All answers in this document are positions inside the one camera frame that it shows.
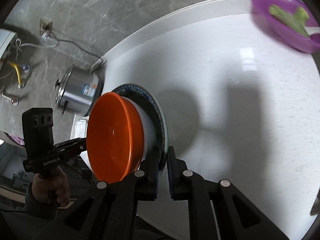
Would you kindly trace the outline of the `left hand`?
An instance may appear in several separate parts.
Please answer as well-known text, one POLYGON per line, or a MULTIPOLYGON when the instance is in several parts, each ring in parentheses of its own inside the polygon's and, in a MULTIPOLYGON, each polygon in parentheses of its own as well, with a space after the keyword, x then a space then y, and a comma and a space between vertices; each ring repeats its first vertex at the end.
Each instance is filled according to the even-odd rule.
POLYGON ((58 207, 66 207, 70 201, 68 178, 59 166, 49 179, 35 174, 31 190, 34 198, 42 203, 57 203, 58 207))

